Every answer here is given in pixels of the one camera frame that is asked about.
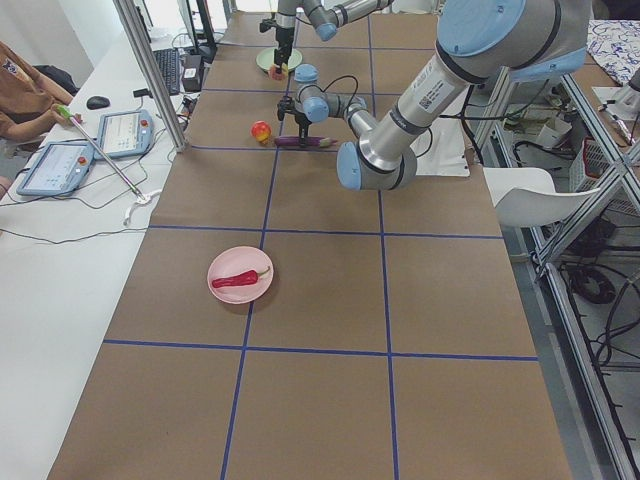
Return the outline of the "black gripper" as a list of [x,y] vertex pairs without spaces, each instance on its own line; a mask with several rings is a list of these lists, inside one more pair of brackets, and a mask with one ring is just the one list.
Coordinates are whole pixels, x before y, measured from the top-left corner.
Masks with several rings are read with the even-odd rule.
[[298,142],[300,147],[308,146],[308,130],[311,121],[307,118],[302,107],[292,97],[282,97],[277,103],[277,118],[283,121],[287,114],[293,115],[298,125]]
[[259,30],[261,33],[266,33],[268,30],[275,30],[276,42],[279,44],[274,49],[274,65],[276,68],[283,68],[288,65],[291,57],[291,45],[294,39],[295,33],[295,16],[272,13],[269,18],[262,19],[259,24]]

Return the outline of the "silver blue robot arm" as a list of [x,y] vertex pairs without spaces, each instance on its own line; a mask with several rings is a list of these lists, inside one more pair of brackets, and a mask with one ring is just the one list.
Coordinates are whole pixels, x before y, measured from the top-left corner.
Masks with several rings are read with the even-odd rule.
[[351,190],[392,190],[416,175],[411,146],[461,92],[506,67],[516,82],[579,69],[586,56],[589,1],[448,1],[435,53],[381,121],[358,99],[322,91],[307,64],[294,98],[310,122],[343,118],[357,139],[340,146],[337,174]]
[[260,22],[259,30],[265,33],[275,29],[276,48],[272,65],[276,70],[282,70],[284,66],[289,66],[299,9],[306,15],[317,36],[322,41],[328,41],[339,28],[389,8],[392,4],[388,0],[355,0],[325,7],[319,0],[280,0],[276,11]]

